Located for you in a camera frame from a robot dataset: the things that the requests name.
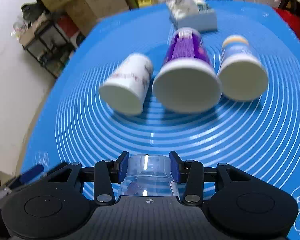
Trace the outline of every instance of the cup bottom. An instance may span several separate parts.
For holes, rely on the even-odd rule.
[[[157,99],[182,114],[206,111],[221,97],[220,82],[210,65],[197,59],[176,59],[162,67],[153,83]]]
[[[236,101],[251,101],[260,97],[268,87],[268,75],[261,64],[249,58],[226,62],[218,77],[223,94]]]
[[[115,111],[126,115],[141,114],[143,105],[137,95],[118,84],[104,84],[99,87],[100,97]]]

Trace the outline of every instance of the table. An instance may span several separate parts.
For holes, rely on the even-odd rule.
[[[60,161],[93,166],[123,150],[163,155],[175,150],[183,160],[205,166],[236,166],[292,194],[300,208],[300,42],[268,6],[227,0],[209,5],[218,31],[202,38],[215,71],[222,41],[245,36],[269,74],[260,99],[241,103],[222,97],[205,113],[181,115],[162,108],[150,89],[141,115],[114,113],[99,98],[98,86],[132,52],[150,57],[156,75],[174,32],[164,4],[122,13],[98,24],[68,63],[34,128],[22,170],[35,163],[48,170]],[[213,184],[204,185],[205,197],[213,192]],[[92,197],[91,183],[84,194]],[[289,237],[300,239],[300,213]]]

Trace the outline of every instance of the paper cup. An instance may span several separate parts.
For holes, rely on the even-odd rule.
[[[237,101],[250,101],[260,97],[269,83],[268,74],[255,51],[239,35],[231,35],[223,42],[218,77],[223,94]]]
[[[177,113],[203,112],[218,103],[220,82],[198,31],[181,28],[174,33],[152,89],[167,109]]]
[[[141,114],[152,73],[148,57],[130,54],[99,87],[100,97],[119,113]]]

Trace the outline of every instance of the transparent cup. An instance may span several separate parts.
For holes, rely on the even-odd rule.
[[[177,184],[171,176],[170,159],[163,155],[131,156],[117,199],[121,195],[179,196]]]

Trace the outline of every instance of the crosshair marking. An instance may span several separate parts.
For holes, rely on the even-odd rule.
[[[145,202],[147,202],[148,204],[152,204],[155,201],[153,199],[151,199],[151,198],[148,198]]]

